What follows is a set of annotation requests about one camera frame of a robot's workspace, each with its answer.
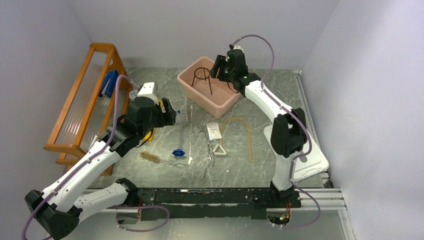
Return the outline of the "black ring stand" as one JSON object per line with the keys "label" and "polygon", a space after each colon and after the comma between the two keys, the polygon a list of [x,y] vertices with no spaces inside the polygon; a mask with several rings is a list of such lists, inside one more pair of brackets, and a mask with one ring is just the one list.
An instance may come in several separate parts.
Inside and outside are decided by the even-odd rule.
{"label": "black ring stand", "polygon": [[212,95],[213,91],[212,91],[212,84],[211,84],[211,73],[210,70],[206,67],[198,67],[194,70],[193,72],[193,79],[191,81],[190,86],[193,88],[194,87],[194,83],[195,80],[204,80],[208,83],[209,86],[209,92]]}

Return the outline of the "white powder zip bag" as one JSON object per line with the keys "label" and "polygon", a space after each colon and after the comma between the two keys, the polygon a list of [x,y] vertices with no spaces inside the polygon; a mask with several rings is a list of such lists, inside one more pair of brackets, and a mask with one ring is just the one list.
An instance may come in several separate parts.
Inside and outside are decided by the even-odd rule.
{"label": "white powder zip bag", "polygon": [[220,126],[217,122],[209,122],[205,126],[207,130],[208,138],[210,141],[222,139]]}

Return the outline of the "metal crucible tongs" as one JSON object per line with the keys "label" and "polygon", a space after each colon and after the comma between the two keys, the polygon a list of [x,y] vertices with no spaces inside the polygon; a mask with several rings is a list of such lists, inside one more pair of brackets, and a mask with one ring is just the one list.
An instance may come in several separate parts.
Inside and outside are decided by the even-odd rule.
{"label": "metal crucible tongs", "polygon": [[212,144],[211,144],[211,140],[210,140],[207,128],[202,123],[198,123],[197,128],[198,128],[199,131],[203,132],[204,135],[205,135],[206,144],[207,144],[207,156],[210,160],[210,165],[212,167],[214,167],[215,166],[215,153],[213,152],[213,148],[212,148]]}

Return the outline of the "white clay triangle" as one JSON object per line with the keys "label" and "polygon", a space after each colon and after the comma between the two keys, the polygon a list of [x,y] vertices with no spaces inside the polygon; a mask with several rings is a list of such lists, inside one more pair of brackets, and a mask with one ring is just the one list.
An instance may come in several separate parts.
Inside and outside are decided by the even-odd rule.
{"label": "white clay triangle", "polygon": [[215,145],[212,152],[216,156],[226,156],[227,155],[227,151],[224,149],[224,147],[220,143],[217,143]]}

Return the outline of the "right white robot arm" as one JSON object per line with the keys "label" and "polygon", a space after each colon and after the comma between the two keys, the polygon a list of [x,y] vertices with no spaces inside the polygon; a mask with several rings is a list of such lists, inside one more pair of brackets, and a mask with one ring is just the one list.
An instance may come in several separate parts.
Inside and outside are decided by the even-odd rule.
{"label": "right white robot arm", "polygon": [[276,155],[275,173],[270,202],[282,207],[289,200],[287,190],[295,186],[296,160],[312,151],[312,140],[306,128],[305,112],[301,108],[288,108],[264,84],[250,72],[241,49],[231,49],[226,55],[217,55],[210,76],[233,85],[245,98],[255,103],[271,120],[269,143]]}

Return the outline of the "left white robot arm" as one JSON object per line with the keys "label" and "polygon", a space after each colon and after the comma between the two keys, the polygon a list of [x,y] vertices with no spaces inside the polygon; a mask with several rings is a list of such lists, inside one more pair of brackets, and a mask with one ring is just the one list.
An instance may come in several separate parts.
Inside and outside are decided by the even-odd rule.
{"label": "left white robot arm", "polygon": [[104,209],[134,207],[139,202],[139,188],[127,178],[88,195],[81,194],[153,129],[174,125],[176,116],[166,97],[161,103],[145,96],[136,97],[129,103],[126,114],[115,112],[112,125],[64,176],[44,190],[31,190],[25,196],[31,211],[25,226],[35,219],[49,234],[48,239],[60,240],[84,219]]}

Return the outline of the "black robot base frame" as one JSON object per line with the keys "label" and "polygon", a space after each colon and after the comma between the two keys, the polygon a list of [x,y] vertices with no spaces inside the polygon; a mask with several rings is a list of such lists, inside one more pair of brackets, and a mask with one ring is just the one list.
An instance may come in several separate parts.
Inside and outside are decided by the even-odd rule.
{"label": "black robot base frame", "polygon": [[274,187],[241,188],[139,188],[131,190],[122,206],[162,206],[166,210],[142,211],[143,221],[197,218],[238,218],[267,220],[268,211],[302,206],[293,187],[278,191]]}

